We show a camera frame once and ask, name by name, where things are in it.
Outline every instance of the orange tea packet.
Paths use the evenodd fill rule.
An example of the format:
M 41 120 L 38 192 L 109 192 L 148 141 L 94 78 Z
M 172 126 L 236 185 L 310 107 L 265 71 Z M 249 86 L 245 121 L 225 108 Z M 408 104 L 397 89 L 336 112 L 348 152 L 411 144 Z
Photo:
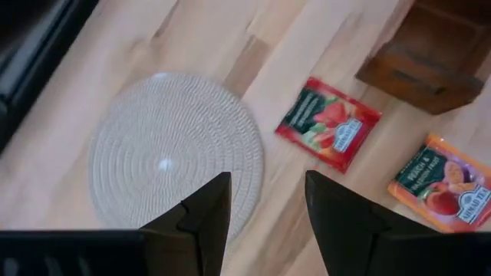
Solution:
M 491 214 L 491 168 L 430 134 L 389 192 L 444 232 L 471 232 Z

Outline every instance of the wooden floor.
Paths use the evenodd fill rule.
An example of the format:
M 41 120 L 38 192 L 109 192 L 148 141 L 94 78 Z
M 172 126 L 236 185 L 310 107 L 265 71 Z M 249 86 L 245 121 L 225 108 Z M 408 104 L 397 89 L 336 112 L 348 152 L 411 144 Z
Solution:
M 99 119 L 127 84 L 159 71 L 193 72 L 242 98 L 265 147 L 262 197 L 230 245 L 223 274 L 326 275 L 305 207 L 306 169 L 421 222 L 388 195 L 387 184 L 429 131 L 491 165 L 491 86 L 468 107 L 432 117 L 354 79 L 409 6 L 101 0 L 0 160 L 0 227 L 100 228 L 87 187 L 87 145 Z M 384 114 L 346 175 L 273 133 L 310 75 Z

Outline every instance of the coiled rope mat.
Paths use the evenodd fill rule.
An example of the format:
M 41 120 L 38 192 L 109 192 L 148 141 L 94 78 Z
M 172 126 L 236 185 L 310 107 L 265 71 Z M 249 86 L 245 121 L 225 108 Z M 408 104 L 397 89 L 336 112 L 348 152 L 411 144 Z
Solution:
M 188 74 L 157 74 L 126 91 L 91 143 L 91 196 L 111 228 L 139 228 L 220 172 L 232 172 L 229 239 L 259 199 L 259 131 L 239 99 Z

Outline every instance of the packaging label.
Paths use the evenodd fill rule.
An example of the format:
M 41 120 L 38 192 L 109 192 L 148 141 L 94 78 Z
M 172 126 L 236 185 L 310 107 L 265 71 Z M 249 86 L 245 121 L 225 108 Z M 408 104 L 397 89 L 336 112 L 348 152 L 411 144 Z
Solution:
M 446 162 L 444 155 L 422 146 L 419 153 L 397 174 L 396 181 L 418 197 L 432 183 L 443 181 Z
M 336 127 L 336 140 L 333 149 L 340 153 L 345 152 L 360 128 L 361 122 L 353 118 Z
M 463 193 L 459 197 L 460 210 L 457 217 L 469 224 L 473 223 L 490 198 L 491 191 L 482 186 L 476 186 L 473 191 Z

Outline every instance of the strawberry image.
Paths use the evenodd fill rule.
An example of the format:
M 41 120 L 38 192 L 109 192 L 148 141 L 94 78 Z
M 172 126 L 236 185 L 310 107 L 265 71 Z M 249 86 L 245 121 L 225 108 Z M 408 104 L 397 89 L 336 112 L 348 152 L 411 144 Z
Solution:
M 327 127 L 336 127 L 348 120 L 348 113 L 344 104 L 336 101 L 326 106 L 324 111 L 316 114 L 314 120 L 318 123 L 325 123 Z
M 313 140 L 317 142 L 322 149 L 327 149 L 334 143 L 335 134 L 336 129 L 326 130 L 317 134 Z

